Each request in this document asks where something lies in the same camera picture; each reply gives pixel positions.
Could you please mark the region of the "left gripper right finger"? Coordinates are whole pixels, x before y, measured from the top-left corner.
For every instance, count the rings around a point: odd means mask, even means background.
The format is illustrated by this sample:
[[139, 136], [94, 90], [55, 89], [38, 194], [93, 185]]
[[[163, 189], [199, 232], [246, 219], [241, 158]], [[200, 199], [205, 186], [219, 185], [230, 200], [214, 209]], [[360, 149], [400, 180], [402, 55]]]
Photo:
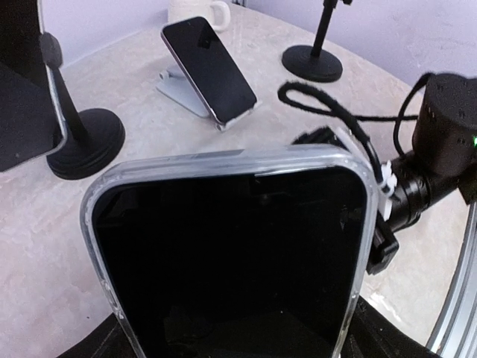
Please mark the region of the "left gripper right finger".
[[406, 336], [363, 297], [359, 297], [342, 348], [342, 357], [429, 358], [439, 355]]

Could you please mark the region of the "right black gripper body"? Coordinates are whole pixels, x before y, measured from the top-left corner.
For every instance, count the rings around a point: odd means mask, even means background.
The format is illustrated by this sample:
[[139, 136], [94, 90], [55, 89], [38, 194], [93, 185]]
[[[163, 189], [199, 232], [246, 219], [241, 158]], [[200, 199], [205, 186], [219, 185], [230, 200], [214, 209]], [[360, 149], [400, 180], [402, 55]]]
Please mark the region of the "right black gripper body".
[[382, 164], [381, 192], [367, 263], [367, 273], [384, 271], [399, 250], [395, 233], [416, 224], [421, 214], [458, 187], [458, 178], [444, 177], [420, 165], [414, 156]]

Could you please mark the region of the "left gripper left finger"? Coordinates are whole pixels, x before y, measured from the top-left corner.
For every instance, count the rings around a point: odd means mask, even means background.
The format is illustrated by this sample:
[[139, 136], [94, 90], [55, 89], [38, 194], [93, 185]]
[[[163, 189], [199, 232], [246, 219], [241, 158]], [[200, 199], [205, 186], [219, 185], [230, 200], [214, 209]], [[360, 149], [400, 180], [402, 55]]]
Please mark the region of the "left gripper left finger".
[[114, 314], [58, 358], [130, 357], [130, 343]]

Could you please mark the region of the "black round-base phone stand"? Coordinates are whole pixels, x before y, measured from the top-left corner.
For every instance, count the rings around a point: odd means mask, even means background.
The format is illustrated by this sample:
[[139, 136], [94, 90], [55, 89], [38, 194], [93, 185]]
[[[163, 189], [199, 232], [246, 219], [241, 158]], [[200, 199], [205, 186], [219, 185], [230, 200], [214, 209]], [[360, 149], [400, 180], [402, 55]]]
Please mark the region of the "black round-base phone stand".
[[104, 108], [77, 111], [60, 72], [63, 55], [56, 37], [40, 35], [42, 59], [51, 73], [59, 119], [65, 124], [60, 149], [47, 156], [52, 172], [64, 180], [87, 178], [116, 158], [126, 132], [120, 118]]

